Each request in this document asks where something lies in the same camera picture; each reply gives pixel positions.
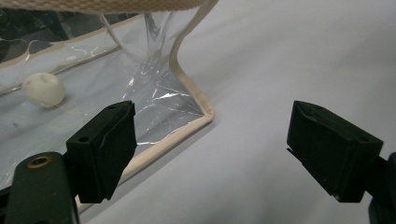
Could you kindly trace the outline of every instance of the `transparent vinyl pouch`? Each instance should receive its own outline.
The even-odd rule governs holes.
[[[20,161],[65,153],[68,138],[117,102],[134,102],[138,143],[121,182],[212,120],[210,103],[180,68],[177,51],[216,1],[112,8],[34,3],[0,0],[0,189],[11,185]],[[27,77],[43,72],[65,87],[65,98],[51,108],[32,104],[21,91]]]

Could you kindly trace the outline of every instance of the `white table surface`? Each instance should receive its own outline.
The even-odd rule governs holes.
[[[396,151],[396,2],[221,0],[181,64],[214,121],[82,214],[83,223],[369,223],[286,150],[294,100],[322,105]]]

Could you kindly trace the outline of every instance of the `black mount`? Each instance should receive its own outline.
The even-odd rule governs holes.
[[[305,102],[294,102],[288,151],[340,203],[373,196],[372,224],[396,221],[396,153],[379,157],[383,142],[338,117]]]
[[[0,191],[0,224],[79,223],[82,203],[110,199],[134,156],[134,104],[110,105],[66,142],[67,152],[34,155]]]

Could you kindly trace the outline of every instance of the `screw hole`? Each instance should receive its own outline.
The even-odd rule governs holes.
[[[37,221],[34,224],[50,224],[47,220]]]
[[[32,164],[33,165],[39,165],[39,164],[42,164],[42,163],[46,162],[47,160],[48,159],[45,158],[45,157],[40,157],[40,158],[37,158],[37,159],[33,160]]]
[[[82,143],[88,142],[88,140],[90,140],[89,137],[80,137],[80,138],[78,139],[78,141],[79,141],[79,142],[82,142]]]
[[[37,158],[34,158],[31,161],[29,161],[29,163],[27,164],[27,167],[31,168],[31,169],[35,169],[35,168],[45,166],[50,162],[51,162],[50,156],[41,156],[41,157],[37,157]]]
[[[363,142],[370,142],[370,139],[368,137],[363,137],[363,136],[360,136],[359,140],[361,140]]]

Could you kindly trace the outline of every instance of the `white foam ball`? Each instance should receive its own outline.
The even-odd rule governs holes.
[[[36,73],[22,82],[22,92],[35,105],[53,107],[65,96],[64,84],[53,74]]]

